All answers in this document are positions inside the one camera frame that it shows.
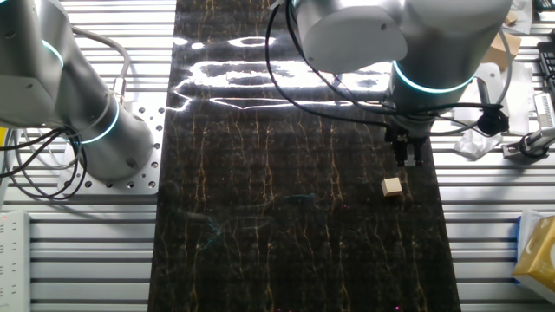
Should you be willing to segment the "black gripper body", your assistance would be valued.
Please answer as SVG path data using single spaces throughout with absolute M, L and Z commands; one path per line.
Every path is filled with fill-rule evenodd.
M 429 139 L 427 133 L 420 133 L 415 130 L 407 129 L 406 127 L 392 123 L 386 129 L 385 141 L 389 143 L 418 143 L 423 144 Z

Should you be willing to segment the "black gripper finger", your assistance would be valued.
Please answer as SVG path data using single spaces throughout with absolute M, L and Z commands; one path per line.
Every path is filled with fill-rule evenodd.
M 395 161 L 399 167 L 422 166 L 422 146 L 423 140 L 413 140 L 408 142 L 398 141 L 395 146 Z

